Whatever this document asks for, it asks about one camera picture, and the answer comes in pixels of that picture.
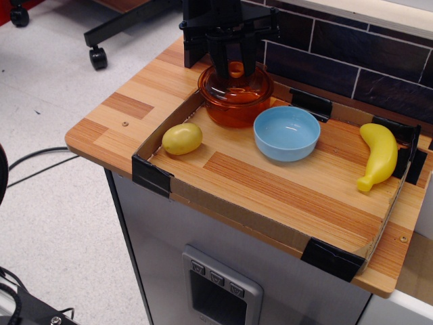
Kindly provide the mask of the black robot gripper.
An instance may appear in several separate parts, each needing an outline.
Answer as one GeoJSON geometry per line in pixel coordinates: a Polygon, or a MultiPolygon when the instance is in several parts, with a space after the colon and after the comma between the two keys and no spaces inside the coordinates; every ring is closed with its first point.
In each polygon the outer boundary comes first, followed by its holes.
{"type": "Polygon", "coordinates": [[[279,34],[279,10],[242,1],[214,1],[214,22],[207,32],[207,50],[220,77],[229,77],[227,46],[238,44],[244,74],[252,75],[256,68],[258,44],[279,34]]]}

